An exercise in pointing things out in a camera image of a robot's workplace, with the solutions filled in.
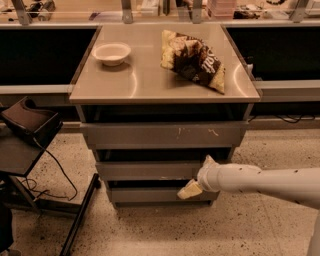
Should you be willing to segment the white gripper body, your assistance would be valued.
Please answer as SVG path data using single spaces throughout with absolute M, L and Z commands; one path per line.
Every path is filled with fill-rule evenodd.
M 202 166 L 197 174 L 197 181 L 204 191 L 218 192 L 220 190 L 218 186 L 218 167 L 216 166 Z

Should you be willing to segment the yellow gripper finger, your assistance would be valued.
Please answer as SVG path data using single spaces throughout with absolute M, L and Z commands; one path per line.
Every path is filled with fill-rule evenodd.
M 190 180 L 183 188 L 181 188 L 177 196 L 182 199 L 188 199 L 194 196 L 197 196 L 203 192 L 202 187 L 200 186 L 199 182 L 192 179 Z
M 204 166 L 216 166 L 217 162 L 210 155 L 207 155 L 204 160 L 203 165 Z

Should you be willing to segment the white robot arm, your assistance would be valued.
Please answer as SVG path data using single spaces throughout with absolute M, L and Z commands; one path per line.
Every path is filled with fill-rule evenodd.
M 260 193 L 320 211 L 320 169 L 262 170 L 245 164 L 219 164 L 206 156 L 197 177 L 178 193 L 188 199 L 206 192 Z

